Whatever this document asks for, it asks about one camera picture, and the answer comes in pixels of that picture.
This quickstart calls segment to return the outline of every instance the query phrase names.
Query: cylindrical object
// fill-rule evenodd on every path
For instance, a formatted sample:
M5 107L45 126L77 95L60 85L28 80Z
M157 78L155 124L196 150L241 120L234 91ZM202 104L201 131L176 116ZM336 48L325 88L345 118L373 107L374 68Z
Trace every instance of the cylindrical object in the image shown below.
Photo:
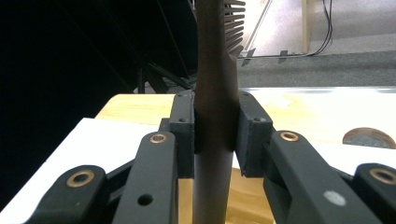
M225 46L223 1L197 2L194 224L223 224L239 112L236 64Z

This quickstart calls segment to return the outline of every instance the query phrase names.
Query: wooden table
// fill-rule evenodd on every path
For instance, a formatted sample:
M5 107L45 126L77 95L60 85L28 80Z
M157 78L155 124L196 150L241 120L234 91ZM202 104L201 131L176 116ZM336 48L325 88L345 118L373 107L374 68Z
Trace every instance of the wooden table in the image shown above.
M355 128L369 127L396 138L396 90L392 88L250 89L277 130L291 130L309 141L339 146ZM114 96L97 119L159 125L169 118L173 94ZM233 170L227 223L273 223L262 179ZM179 220L191 223L191 181L180 180Z

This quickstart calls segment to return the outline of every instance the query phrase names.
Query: gray floor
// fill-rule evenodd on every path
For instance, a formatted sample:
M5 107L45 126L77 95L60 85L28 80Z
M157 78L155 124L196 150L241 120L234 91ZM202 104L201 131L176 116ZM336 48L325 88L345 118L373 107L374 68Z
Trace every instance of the gray floor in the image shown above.
M268 2L250 48L253 56L302 53L301 0ZM332 44L319 56L238 61L239 87L396 86L396 1L333 0L332 25ZM310 52L319 48L326 32L319 0Z

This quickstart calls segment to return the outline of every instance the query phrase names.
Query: dark wall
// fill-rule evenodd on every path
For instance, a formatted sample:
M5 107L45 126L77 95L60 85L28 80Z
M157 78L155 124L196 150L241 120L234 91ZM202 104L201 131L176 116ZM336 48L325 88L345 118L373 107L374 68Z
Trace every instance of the dark wall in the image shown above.
M0 1L0 209L126 84L57 1Z

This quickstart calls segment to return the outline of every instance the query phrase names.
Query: black cable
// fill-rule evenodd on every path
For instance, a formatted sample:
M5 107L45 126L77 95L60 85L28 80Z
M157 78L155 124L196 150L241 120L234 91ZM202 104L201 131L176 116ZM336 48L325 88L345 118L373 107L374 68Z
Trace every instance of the black cable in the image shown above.
M323 50L325 50L327 47L329 47L332 44L332 0L330 0L330 7L329 11L326 8L326 2L323 0L323 10L324 10L324 15L327 20L327 34L326 37L323 41L323 44L320 46L320 48L313 52L313 53L306 53L306 54L289 54L289 55L262 55L262 56L252 56L252 57L240 57L238 60L245 60L245 59L260 59L260 58L277 58L277 59L286 59L286 58L302 58L306 56L315 56L320 54Z

